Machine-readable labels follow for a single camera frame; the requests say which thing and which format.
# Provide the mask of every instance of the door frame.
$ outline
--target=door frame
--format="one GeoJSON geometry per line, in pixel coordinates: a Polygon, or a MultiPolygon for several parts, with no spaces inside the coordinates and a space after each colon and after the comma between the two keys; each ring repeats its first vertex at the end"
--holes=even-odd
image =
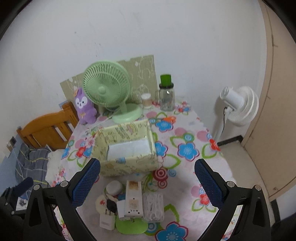
{"type": "Polygon", "coordinates": [[[272,73],[272,66],[273,66],[273,59],[274,59],[274,47],[273,47],[273,35],[272,35],[272,29],[271,29],[271,23],[269,19],[269,14],[267,11],[268,6],[262,2],[262,0],[258,0],[258,3],[261,7],[264,25],[265,25],[265,32],[266,32],[266,46],[267,46],[267,52],[266,52],[266,68],[265,68],[265,76],[264,76],[264,82],[262,86],[262,91],[259,98],[259,108],[257,115],[250,123],[250,126],[241,142],[241,145],[244,147],[252,135],[252,132],[258,122],[258,119],[261,115],[261,112],[263,110],[263,106],[265,104],[265,100],[267,98],[267,93],[270,85],[271,80],[271,73],[272,73]]]}

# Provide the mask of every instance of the green cup lid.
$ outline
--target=green cup lid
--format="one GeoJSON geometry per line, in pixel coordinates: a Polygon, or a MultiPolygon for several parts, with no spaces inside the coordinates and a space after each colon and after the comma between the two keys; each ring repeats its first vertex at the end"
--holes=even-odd
{"type": "Polygon", "coordinates": [[[172,76],[170,74],[162,74],[160,82],[163,87],[170,86],[172,84],[172,76]]]}

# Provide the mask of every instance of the small white box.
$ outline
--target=small white box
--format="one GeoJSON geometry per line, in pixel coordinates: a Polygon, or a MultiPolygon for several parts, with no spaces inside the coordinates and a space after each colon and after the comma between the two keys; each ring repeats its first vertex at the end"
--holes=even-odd
{"type": "Polygon", "coordinates": [[[126,182],[126,201],[124,216],[131,218],[143,217],[143,201],[141,182],[126,182]]]}
{"type": "Polygon", "coordinates": [[[116,205],[117,205],[117,213],[118,213],[119,220],[122,220],[122,221],[123,220],[130,220],[131,218],[124,216],[126,201],[125,200],[117,201],[116,205]]]}

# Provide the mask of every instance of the stuffed animal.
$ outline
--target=stuffed animal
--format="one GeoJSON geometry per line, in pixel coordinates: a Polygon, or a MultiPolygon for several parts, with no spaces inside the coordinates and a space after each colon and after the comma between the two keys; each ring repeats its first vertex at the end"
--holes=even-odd
{"type": "Polygon", "coordinates": [[[86,123],[92,124],[96,122],[96,109],[93,102],[91,102],[83,92],[82,88],[78,88],[75,92],[75,105],[79,117],[79,123],[85,125],[86,123]]]}

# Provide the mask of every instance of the blue mesh gripper pad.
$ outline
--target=blue mesh gripper pad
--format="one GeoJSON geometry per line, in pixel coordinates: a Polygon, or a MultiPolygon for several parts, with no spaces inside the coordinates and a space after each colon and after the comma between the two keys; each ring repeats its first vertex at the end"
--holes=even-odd
{"type": "Polygon", "coordinates": [[[211,204],[221,209],[223,206],[223,193],[200,160],[195,162],[194,172],[210,199],[211,204]]]}
{"type": "Polygon", "coordinates": [[[92,185],[98,177],[100,170],[100,162],[98,160],[95,160],[72,192],[73,207],[79,207],[83,204],[92,185]]]}

